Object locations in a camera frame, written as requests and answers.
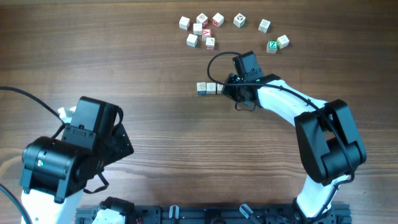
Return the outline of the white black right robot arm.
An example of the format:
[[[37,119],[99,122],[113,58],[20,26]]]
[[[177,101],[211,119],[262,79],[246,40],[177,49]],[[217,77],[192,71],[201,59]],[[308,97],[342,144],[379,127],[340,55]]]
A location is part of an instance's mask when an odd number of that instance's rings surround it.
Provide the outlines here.
[[[233,56],[236,73],[225,80],[223,94],[236,103],[272,111],[295,128],[307,173],[295,204],[303,222],[320,220],[331,210],[340,186],[354,181],[356,169],[366,162],[349,106],[343,100],[314,99],[277,75],[265,75],[252,51],[234,52]]]

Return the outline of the white block blue side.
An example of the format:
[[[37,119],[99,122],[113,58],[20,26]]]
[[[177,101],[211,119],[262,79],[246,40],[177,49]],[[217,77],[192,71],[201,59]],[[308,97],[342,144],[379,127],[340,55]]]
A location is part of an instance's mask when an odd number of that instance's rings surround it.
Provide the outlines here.
[[[197,93],[199,95],[205,95],[206,94],[206,82],[198,82],[197,83]]]

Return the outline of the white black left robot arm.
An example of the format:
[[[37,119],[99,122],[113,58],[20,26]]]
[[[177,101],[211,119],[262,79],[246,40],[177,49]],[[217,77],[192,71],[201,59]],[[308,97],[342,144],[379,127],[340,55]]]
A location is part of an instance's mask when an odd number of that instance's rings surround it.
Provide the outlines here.
[[[98,176],[108,188],[104,168],[134,150],[122,124],[123,110],[82,96],[75,107],[60,108],[62,121],[51,137],[30,143],[22,154],[22,204],[32,223],[70,223],[87,182]]]

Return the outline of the white block plain picture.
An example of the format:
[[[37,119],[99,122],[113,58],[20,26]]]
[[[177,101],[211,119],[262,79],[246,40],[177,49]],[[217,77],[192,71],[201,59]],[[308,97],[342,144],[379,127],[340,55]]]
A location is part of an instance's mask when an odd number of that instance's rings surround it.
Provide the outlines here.
[[[262,21],[261,21],[260,24],[259,24],[258,30],[259,30],[260,32],[266,33],[266,32],[268,31],[270,25],[271,25],[271,22],[270,22],[270,21],[268,21],[268,20],[266,20],[266,19],[262,19]]]

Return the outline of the white block leaf picture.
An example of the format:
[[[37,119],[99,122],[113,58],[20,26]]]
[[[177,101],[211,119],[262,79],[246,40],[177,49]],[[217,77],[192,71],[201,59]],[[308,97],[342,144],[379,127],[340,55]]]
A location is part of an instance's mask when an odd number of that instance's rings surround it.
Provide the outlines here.
[[[222,95],[223,94],[223,85],[222,84],[216,84],[216,94],[217,95]]]

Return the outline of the green letter Z block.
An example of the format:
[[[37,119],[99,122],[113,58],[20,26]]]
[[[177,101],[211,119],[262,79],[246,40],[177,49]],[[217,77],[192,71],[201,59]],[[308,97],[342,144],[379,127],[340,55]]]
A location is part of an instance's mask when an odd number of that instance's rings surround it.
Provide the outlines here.
[[[270,53],[270,54],[275,54],[276,52],[277,52],[277,49],[278,49],[278,43],[277,43],[277,41],[275,41],[275,40],[270,40],[270,41],[268,41],[268,43],[267,43],[267,53]]]

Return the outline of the white block green side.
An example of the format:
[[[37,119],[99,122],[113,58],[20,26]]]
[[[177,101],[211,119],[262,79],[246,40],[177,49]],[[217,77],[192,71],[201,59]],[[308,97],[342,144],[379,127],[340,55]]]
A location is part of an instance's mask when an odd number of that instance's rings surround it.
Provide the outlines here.
[[[206,83],[206,94],[207,95],[216,94],[216,83]]]

